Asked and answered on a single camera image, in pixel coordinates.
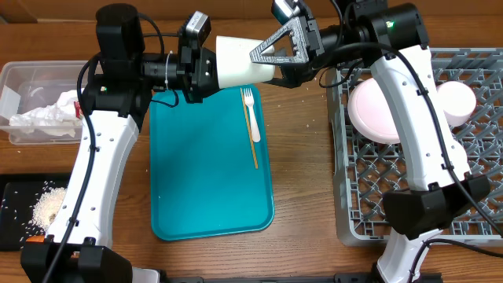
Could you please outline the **orange carrot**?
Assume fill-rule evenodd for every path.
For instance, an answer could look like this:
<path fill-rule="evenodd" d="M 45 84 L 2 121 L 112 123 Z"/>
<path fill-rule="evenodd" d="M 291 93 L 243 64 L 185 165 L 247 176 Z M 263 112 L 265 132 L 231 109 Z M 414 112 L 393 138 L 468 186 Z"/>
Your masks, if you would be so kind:
<path fill-rule="evenodd" d="M 36 235 L 29 237 L 26 242 L 43 242 L 45 240 L 44 235 Z"/>

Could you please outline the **large pink plate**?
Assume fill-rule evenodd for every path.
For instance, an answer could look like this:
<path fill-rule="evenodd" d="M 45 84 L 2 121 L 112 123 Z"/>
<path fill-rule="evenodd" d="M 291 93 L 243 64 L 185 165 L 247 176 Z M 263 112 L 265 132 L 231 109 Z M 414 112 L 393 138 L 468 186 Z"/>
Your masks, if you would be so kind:
<path fill-rule="evenodd" d="M 365 138 L 381 144 L 400 142 L 386 98 L 374 78 L 352 90 L 347 111 L 354 128 Z"/>

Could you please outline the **nuts and rice pile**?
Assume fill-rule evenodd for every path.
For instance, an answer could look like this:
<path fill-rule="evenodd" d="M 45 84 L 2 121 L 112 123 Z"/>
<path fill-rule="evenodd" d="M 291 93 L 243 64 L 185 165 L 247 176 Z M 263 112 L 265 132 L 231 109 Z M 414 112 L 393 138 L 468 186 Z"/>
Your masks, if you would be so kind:
<path fill-rule="evenodd" d="M 56 218 L 65 195 L 64 187 L 50 188 L 44 192 L 33 207 L 31 223 L 47 231 Z"/>

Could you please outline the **pale green cup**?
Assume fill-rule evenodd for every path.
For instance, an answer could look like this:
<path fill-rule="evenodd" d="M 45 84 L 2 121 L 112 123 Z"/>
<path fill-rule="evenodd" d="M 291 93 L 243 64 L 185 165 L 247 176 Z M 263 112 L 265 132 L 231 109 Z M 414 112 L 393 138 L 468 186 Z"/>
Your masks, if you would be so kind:
<path fill-rule="evenodd" d="M 216 37 L 216 70 L 220 89 L 262 83 L 274 77 L 273 65 L 252 63 L 250 59 L 250 52 L 261 43 L 263 41 L 257 39 Z"/>

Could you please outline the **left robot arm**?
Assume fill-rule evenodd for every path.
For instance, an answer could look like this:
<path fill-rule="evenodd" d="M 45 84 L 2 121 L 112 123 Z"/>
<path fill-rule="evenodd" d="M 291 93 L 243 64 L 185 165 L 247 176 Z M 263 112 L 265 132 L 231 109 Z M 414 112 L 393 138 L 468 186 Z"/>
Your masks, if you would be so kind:
<path fill-rule="evenodd" d="M 156 92 L 200 103 L 218 89 L 215 54 L 204 47 L 210 17 L 193 13 L 177 33 L 177 53 L 146 53 L 146 15 L 126 3 L 96 14 L 100 50 L 81 69 L 83 130 L 63 203 L 20 263 L 32 282 L 164 282 L 163 270 L 134 267 L 112 250 L 112 222 L 127 158 Z"/>

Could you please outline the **white bowl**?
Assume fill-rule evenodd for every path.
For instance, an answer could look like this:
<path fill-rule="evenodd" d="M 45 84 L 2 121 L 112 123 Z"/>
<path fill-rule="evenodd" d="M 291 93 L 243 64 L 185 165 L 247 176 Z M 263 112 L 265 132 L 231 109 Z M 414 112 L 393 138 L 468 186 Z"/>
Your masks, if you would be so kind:
<path fill-rule="evenodd" d="M 453 169 L 458 178 L 461 178 L 466 172 L 470 171 L 468 165 L 468 156 L 461 143 L 454 140 L 452 146 L 453 152 L 449 154 L 453 163 Z"/>

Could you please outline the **white napkin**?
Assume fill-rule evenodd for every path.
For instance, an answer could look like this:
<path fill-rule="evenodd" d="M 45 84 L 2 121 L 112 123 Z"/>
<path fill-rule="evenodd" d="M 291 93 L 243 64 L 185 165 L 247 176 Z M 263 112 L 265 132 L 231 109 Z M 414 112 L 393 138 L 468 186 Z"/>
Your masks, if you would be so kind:
<path fill-rule="evenodd" d="M 49 135 L 64 136 L 67 134 L 74 138 L 75 131 L 82 128 L 82 120 L 75 117 L 75 101 L 78 101 L 77 90 L 63 92 L 52 105 L 34 108 L 24 114 L 13 115 L 9 119 L 9 125 L 11 127 L 28 127 L 24 129 L 27 134 L 32 133 L 38 127 Z"/>

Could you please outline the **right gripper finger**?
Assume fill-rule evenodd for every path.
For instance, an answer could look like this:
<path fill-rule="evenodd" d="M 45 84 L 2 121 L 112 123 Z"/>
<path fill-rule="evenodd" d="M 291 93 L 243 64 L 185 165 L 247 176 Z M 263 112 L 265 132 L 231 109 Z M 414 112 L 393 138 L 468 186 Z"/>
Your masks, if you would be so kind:
<path fill-rule="evenodd" d="M 293 89 L 296 87 L 300 87 L 305 82 L 306 82 L 305 75 L 291 73 L 283 75 L 281 78 L 272 78 L 271 80 L 266 81 L 266 84 Z"/>
<path fill-rule="evenodd" d="M 251 62 L 306 64 L 309 61 L 306 27 L 307 22 L 303 17 L 292 18 L 250 52 Z M 288 38 L 289 46 L 281 46 L 277 49 L 274 45 L 282 38 Z"/>

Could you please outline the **red snack wrapper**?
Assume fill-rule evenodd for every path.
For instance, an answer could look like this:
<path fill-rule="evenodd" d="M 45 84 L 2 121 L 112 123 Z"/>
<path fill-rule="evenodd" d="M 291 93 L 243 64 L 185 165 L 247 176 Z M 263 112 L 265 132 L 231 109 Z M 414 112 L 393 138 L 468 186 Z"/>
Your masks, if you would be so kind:
<path fill-rule="evenodd" d="M 83 112 L 78 101 L 74 102 L 74 107 L 75 107 L 75 117 L 78 119 L 82 119 Z"/>

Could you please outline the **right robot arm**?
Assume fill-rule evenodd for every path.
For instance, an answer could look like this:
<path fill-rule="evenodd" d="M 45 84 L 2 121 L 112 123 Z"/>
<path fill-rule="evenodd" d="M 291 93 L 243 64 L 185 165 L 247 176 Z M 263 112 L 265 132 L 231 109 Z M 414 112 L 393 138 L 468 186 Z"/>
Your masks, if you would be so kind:
<path fill-rule="evenodd" d="M 336 26 L 319 28 L 308 5 L 274 1 L 279 29 L 250 53 L 251 61 L 279 67 L 275 86 L 295 88 L 321 70 L 360 60 L 382 90 L 406 162 L 405 189 L 384 194 L 391 234 L 367 282 L 439 282 L 423 275 L 428 249 L 442 231 L 490 192 L 487 176 L 471 173 L 464 147 L 453 137 L 436 90 L 428 33 L 417 7 L 385 1 L 336 1 Z"/>

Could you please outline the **pink bowl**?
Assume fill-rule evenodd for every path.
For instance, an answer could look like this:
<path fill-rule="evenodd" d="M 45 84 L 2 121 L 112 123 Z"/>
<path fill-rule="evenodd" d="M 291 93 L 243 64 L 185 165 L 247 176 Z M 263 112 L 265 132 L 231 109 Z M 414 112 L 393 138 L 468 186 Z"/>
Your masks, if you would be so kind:
<path fill-rule="evenodd" d="M 447 122 L 452 127 L 464 124 L 476 107 L 476 97 L 471 87 L 458 81 L 437 86 Z"/>

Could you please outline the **white plastic fork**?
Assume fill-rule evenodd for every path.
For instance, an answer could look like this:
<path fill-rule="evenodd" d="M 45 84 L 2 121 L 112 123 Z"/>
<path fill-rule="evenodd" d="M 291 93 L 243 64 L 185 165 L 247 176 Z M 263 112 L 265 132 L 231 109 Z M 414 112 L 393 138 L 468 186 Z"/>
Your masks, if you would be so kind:
<path fill-rule="evenodd" d="M 246 106 L 248 107 L 252 141 L 255 143 L 258 143 L 261 140 L 261 135 L 259 132 L 259 126 L 258 126 L 256 115 L 255 115 L 255 110 L 254 110 L 255 99 L 254 99 L 251 88 L 244 89 L 244 102 L 245 102 Z"/>

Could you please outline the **wooden chopstick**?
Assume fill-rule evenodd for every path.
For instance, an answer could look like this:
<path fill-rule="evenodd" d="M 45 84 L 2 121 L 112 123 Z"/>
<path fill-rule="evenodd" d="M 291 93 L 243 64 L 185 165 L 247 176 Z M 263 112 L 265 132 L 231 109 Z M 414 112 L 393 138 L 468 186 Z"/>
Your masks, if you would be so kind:
<path fill-rule="evenodd" d="M 251 129 L 251 125 L 250 125 L 250 122 L 249 122 L 248 110 L 247 110 L 247 106 L 245 104 L 244 91 L 243 91 L 242 88 L 240 88 L 240 95 L 241 95 L 241 100 L 242 100 L 242 105 L 243 105 L 243 110 L 244 110 L 244 117 L 245 117 L 247 129 L 248 129 L 248 137 L 249 137 L 249 143 L 250 143 L 250 147 L 251 147 L 251 154 L 252 154 L 252 158 L 253 158 L 253 161 L 254 161 L 255 169 L 258 170 L 259 169 L 259 165 L 258 165 L 256 153 L 255 153 L 255 145 L 254 145 L 254 142 L 252 140 L 252 129 Z"/>

